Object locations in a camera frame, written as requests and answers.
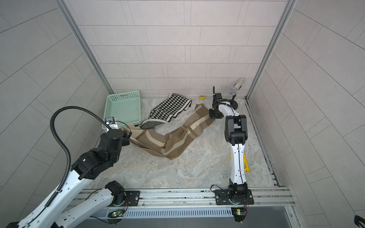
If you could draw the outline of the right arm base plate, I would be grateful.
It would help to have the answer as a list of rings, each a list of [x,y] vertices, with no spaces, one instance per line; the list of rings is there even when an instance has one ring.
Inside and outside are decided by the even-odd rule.
[[[228,190],[214,190],[215,200],[217,205],[253,205],[254,199],[250,189],[246,194],[234,194],[230,195]]]

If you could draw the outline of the yellow plastic triangle tool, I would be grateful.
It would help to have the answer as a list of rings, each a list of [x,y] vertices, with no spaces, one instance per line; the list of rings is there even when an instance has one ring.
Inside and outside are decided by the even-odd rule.
[[[245,154],[230,154],[231,173],[245,173],[250,170]]]

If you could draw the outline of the aluminium mounting rail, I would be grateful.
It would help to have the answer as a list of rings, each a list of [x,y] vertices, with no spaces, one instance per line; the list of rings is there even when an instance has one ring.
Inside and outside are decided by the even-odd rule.
[[[218,188],[198,189],[135,189],[140,191],[137,206],[115,207],[108,205],[104,209],[160,209],[160,208],[217,208],[217,207],[276,207],[295,206],[292,193],[286,187],[251,188],[253,205],[217,205],[214,190]]]

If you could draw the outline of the mint green plastic basket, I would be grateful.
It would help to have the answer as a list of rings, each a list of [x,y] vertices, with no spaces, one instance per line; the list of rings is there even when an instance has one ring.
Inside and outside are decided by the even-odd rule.
[[[141,124],[142,108],[140,91],[134,90],[108,95],[106,97],[103,120],[109,117],[114,117],[116,121],[122,121],[126,124]]]

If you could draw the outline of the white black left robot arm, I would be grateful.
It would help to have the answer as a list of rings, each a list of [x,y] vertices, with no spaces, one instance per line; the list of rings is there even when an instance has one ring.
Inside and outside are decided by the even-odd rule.
[[[108,131],[101,134],[99,146],[82,154],[74,163],[65,143],[56,132],[56,117],[68,109],[77,109],[96,118]],[[83,201],[71,210],[66,207],[103,171],[113,167],[119,160],[123,146],[130,144],[130,129],[113,129],[91,111],[79,106],[66,106],[57,110],[50,119],[50,130],[57,143],[65,151],[67,165],[60,184],[46,199],[21,221],[11,222],[9,228],[74,228],[100,209],[112,205],[129,206],[124,187],[117,181],[108,183],[95,196]]]

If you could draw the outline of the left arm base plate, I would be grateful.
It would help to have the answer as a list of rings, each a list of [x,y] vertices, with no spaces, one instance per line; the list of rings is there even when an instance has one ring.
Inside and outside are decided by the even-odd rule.
[[[140,191],[125,191],[114,196],[112,206],[126,207],[137,206],[140,198]]]

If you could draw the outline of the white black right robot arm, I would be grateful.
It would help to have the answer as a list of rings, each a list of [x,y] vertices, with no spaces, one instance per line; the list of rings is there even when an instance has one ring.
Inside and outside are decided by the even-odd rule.
[[[246,200],[248,185],[245,176],[244,146],[248,139],[247,117],[239,114],[233,107],[233,102],[224,99],[213,89],[212,108],[209,110],[211,119],[224,119],[224,138],[231,147],[231,175],[228,185],[229,199],[238,204]]]

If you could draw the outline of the right green circuit board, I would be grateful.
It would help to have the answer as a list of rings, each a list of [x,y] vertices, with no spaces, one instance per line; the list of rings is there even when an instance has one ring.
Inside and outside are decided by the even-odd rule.
[[[244,222],[247,216],[246,208],[231,208],[231,211],[235,222]]]

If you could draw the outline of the green circuit board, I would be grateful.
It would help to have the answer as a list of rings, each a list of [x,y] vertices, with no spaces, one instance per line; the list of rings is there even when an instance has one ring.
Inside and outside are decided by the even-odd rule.
[[[231,211],[235,222],[244,222],[247,216],[246,208],[231,208]]]
[[[124,212],[125,212],[124,210],[112,211],[108,214],[108,217],[115,219],[115,218],[123,216]]]

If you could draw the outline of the beige plaid scarf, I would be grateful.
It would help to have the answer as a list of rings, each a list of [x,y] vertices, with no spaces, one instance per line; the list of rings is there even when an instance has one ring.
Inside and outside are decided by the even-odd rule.
[[[121,126],[120,129],[132,132],[130,142],[144,152],[172,160],[179,157],[213,122],[214,119],[209,117],[209,110],[204,104],[198,104],[181,127],[166,135],[152,129],[144,130],[132,123],[127,127]]]

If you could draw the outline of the black white houndstooth scarf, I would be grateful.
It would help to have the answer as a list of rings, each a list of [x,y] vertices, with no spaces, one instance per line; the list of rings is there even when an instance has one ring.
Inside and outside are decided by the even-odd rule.
[[[156,126],[166,124],[171,119],[176,118],[182,111],[186,111],[191,106],[192,101],[182,95],[171,93],[169,97],[155,107],[147,120],[143,121],[139,127],[141,129],[154,129]]]

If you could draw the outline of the left green circuit board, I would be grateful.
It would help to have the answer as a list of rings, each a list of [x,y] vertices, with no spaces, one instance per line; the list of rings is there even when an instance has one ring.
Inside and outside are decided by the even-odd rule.
[[[108,217],[115,219],[115,218],[123,216],[124,212],[125,212],[124,210],[112,211],[108,214]]]

